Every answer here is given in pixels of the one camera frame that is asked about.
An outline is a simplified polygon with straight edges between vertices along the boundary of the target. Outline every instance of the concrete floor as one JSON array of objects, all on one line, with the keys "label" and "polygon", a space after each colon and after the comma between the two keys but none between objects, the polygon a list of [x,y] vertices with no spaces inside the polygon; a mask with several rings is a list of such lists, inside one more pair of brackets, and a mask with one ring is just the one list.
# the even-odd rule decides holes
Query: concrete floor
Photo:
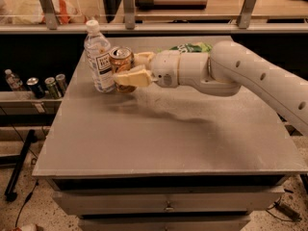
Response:
[{"label": "concrete floor", "polygon": [[[24,130],[19,132],[22,137],[26,137],[27,133]],[[44,134],[40,128],[38,128],[36,134],[38,135],[39,141],[32,143],[31,149],[38,155],[43,145]],[[308,138],[299,135],[294,135],[292,138],[308,164]],[[9,136],[5,130],[0,128],[0,155],[17,154],[22,144],[18,136]],[[18,213],[25,198],[36,184],[36,180],[32,177],[32,170],[34,168],[34,165],[32,165],[33,158],[33,154],[29,152],[15,187],[17,199],[14,202],[7,202],[4,196],[4,191],[7,188],[13,170],[11,168],[0,168],[0,230],[10,230],[14,228]],[[296,223],[282,221],[274,218],[266,211],[255,211],[250,215],[251,222],[242,231],[308,230],[308,194],[302,185],[300,177],[295,175],[288,179],[284,184],[284,188],[293,193],[286,192],[282,196],[282,202],[299,212],[302,221]],[[80,230],[78,227],[78,219],[75,216],[66,215],[65,212],[58,207],[52,200],[52,192],[52,189],[44,180],[39,180],[32,198],[25,205],[20,214],[18,226],[35,223],[40,226],[42,230],[46,231]],[[279,218],[288,219],[275,209],[270,211]]]}]

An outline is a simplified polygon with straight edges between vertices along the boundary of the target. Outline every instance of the metal bracket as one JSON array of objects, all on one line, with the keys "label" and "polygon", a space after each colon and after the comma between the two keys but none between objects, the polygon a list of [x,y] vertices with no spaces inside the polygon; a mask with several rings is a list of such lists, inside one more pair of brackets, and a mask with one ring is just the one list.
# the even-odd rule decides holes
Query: metal bracket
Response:
[{"label": "metal bracket", "polygon": [[57,29],[59,20],[56,16],[52,0],[39,0],[45,15],[46,26],[48,29]]},{"label": "metal bracket", "polygon": [[251,14],[257,0],[244,0],[241,13],[237,19],[239,28],[248,28],[250,24]]},{"label": "metal bracket", "polygon": [[134,0],[123,0],[125,28],[135,28],[135,3]]}]

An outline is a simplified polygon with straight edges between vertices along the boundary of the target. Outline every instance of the brown can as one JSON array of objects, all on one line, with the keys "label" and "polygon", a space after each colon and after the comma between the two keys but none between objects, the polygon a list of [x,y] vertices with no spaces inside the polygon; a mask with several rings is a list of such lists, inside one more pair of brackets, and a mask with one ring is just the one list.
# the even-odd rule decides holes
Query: brown can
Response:
[{"label": "brown can", "polygon": [[[121,46],[115,47],[110,51],[109,55],[113,73],[130,70],[134,67],[134,54],[130,48]],[[136,87],[132,86],[115,85],[116,89],[120,92],[132,92],[136,89]]]}]

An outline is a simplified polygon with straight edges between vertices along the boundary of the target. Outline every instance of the small bottle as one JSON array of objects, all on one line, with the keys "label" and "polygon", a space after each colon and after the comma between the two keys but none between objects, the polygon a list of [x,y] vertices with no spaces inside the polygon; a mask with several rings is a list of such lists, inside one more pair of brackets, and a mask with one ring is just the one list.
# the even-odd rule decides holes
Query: small bottle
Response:
[{"label": "small bottle", "polygon": [[6,81],[9,84],[12,91],[15,93],[15,95],[21,100],[29,99],[30,93],[23,85],[22,80],[19,78],[19,76],[13,73],[10,69],[6,69],[5,73],[6,73]]},{"label": "small bottle", "polygon": [[89,20],[86,25],[88,35],[85,39],[85,50],[94,85],[100,92],[110,92],[116,87],[109,62],[111,44],[100,33],[97,20]]}]

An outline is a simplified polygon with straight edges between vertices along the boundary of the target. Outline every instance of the dark can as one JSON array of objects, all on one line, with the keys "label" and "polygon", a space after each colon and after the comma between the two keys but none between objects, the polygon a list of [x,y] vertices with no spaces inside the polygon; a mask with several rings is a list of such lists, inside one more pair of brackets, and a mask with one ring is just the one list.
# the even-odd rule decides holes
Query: dark can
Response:
[{"label": "dark can", "polygon": [[67,83],[66,83],[65,75],[62,74],[62,73],[58,74],[56,76],[56,81],[58,83],[58,86],[61,90],[62,95],[65,95],[66,89],[67,89]]},{"label": "dark can", "polygon": [[27,81],[27,86],[31,92],[35,95],[36,98],[42,98],[45,96],[45,90],[39,84],[39,79],[32,77]]},{"label": "dark can", "polygon": [[[130,70],[134,67],[134,54],[128,47],[115,47],[110,51],[109,55],[109,62],[112,66],[113,73]],[[136,89],[136,87],[132,86],[115,85],[116,89],[120,92],[132,92]]]},{"label": "dark can", "polygon": [[54,99],[59,99],[62,97],[61,92],[59,91],[59,88],[57,86],[57,82],[54,77],[49,77],[45,80],[45,85],[47,89],[49,90],[49,94]]}]

